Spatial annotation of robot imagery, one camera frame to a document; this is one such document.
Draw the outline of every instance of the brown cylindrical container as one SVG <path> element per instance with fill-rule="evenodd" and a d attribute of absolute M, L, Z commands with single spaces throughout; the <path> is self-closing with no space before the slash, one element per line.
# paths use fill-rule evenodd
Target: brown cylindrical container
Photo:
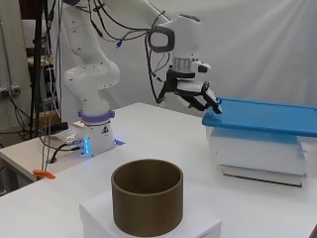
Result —
<path fill-rule="evenodd" d="M 127 163 L 111 177 L 113 214 L 122 231 L 139 237 L 173 230 L 183 214 L 183 174 L 165 161 Z"/>

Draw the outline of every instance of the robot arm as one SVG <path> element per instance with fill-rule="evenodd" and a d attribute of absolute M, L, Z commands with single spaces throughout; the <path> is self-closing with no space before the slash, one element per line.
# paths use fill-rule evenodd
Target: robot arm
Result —
<path fill-rule="evenodd" d="M 207 82 L 199 82 L 199 73 L 206 73 L 210 66 L 199 61 L 199 19 L 179 15 L 170 21 L 147 0 L 62 0 L 66 6 L 62 17 L 66 36 L 72 52 L 82 63 L 66 71 L 63 82 L 82 103 L 80 116 L 85 122 L 81 141 L 81 155 L 93 157 L 115 147 L 110 119 L 115 116 L 104 100 L 102 91 L 119 82 L 119 68 L 100 48 L 96 29 L 89 12 L 90 2 L 103 2 L 112 13 L 126 12 L 144 20 L 148 25 L 146 37 L 155 53 L 171 53 L 172 66 L 157 103 L 167 92 L 173 92 L 189 107 L 205 110 L 212 107 L 221 113 L 219 100 Z M 89 9 L 88 13 L 80 9 Z M 200 103 L 196 97 L 206 101 Z"/>
<path fill-rule="evenodd" d="M 64 3 L 68 5 L 85 7 L 86 9 L 89 2 L 90 0 L 64 0 Z M 164 101 L 164 95 L 167 92 L 172 92 L 179 95 L 181 97 L 180 101 L 187 107 L 194 107 L 199 111 L 204 111 L 211 107 L 216 113 L 221 113 L 220 100 L 214 95 L 209 83 L 196 81 L 199 78 L 199 73 L 208 73 L 210 70 L 210 65 L 199 61 L 201 22 L 197 17 L 179 15 L 170 21 L 147 0 L 103 0 L 103 3 L 108 9 L 111 9 L 112 13 L 133 14 L 141 18 L 149 26 L 155 25 L 148 31 L 150 48 L 155 53 L 172 54 L 172 67 L 169 71 L 174 73 L 167 73 L 165 84 L 175 85 L 175 83 L 169 82 L 171 80 L 179 81 L 179 83 L 175 88 L 164 86 L 159 94 L 157 104 Z M 83 49 L 78 47 L 78 41 L 89 45 L 87 49 L 99 48 L 98 44 L 89 38 L 89 34 L 76 36 L 75 44 L 70 44 L 72 50 L 78 55 L 78 49 Z M 100 49 L 96 49 L 96 52 L 93 53 L 95 58 L 97 58 L 99 53 L 103 55 Z M 197 96 L 202 96 L 206 103 L 204 105 L 200 103 L 195 98 Z"/>

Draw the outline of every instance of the blue lid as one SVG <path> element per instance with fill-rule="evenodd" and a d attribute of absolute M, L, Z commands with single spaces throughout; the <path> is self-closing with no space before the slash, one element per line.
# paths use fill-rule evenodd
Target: blue lid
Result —
<path fill-rule="evenodd" d="M 221 98 L 223 114 L 208 110 L 202 124 L 209 127 L 265 131 L 317 137 L 317 108 Z"/>

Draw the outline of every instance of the white wall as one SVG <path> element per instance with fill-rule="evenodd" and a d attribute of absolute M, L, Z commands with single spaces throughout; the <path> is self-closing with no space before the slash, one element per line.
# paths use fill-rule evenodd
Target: white wall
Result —
<path fill-rule="evenodd" d="M 200 79 L 209 80 L 216 94 L 317 105 L 315 0 L 152 2 L 166 10 L 168 16 L 189 13 L 202 19 L 201 59 L 211 64 L 212 73 Z M 106 24 L 114 35 L 123 35 L 124 31 L 109 21 Z M 127 24 L 137 27 L 140 23 L 130 20 Z M 121 49 L 114 44 L 102 41 L 101 44 L 122 72 L 119 84 L 109 90 L 116 101 L 111 103 L 113 107 L 138 101 L 154 104 L 143 40 L 125 43 Z M 62 69 L 75 63 L 76 58 L 62 34 Z M 80 104 L 66 89 L 63 98 L 63 115 L 69 121 L 76 120 Z M 188 112 L 173 95 L 168 97 L 166 107 Z"/>
<path fill-rule="evenodd" d="M 19 107 L 30 113 L 30 77 L 22 33 L 19 0 L 1 0 L 0 18 L 4 30 L 4 36 L 1 36 L 0 33 L 0 85 L 9 87 L 7 63 L 2 45 L 2 38 L 4 38 L 13 85 L 19 85 L 22 89 L 21 95 L 16 97 L 15 101 Z M 0 129 L 11 128 L 17 124 L 12 104 L 0 99 Z"/>

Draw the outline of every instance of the white table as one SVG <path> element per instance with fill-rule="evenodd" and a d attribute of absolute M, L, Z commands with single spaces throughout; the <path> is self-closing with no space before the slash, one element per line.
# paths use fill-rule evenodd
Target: white table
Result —
<path fill-rule="evenodd" d="M 57 138 L 51 139 L 51 146 L 56 148 L 61 144 L 62 141 Z M 62 160 L 50 165 L 50 172 L 53 174 L 88 160 L 87 158 L 79 157 L 77 153 L 74 152 L 58 152 L 57 158 L 60 157 L 62 157 Z M 6 147 L 0 150 L 0 159 L 5 166 L 4 171 L 0 174 L 1 179 L 4 181 L 4 188 L 8 191 L 15 190 L 19 188 L 17 175 L 27 182 L 37 180 L 37 178 L 33 176 L 33 170 L 40 170 L 42 168 L 43 144 L 40 139 L 37 138 L 11 147 Z M 47 147 L 45 148 L 45 160 L 46 159 Z"/>
<path fill-rule="evenodd" d="M 200 118 L 140 103 L 116 113 L 113 130 L 127 144 L 1 197 L 1 237 L 82 238 L 79 202 L 109 190 L 120 165 L 145 158 L 171 161 L 196 183 L 201 204 L 223 220 L 222 238 L 309 237 L 317 178 L 303 188 L 226 178 L 210 159 Z"/>

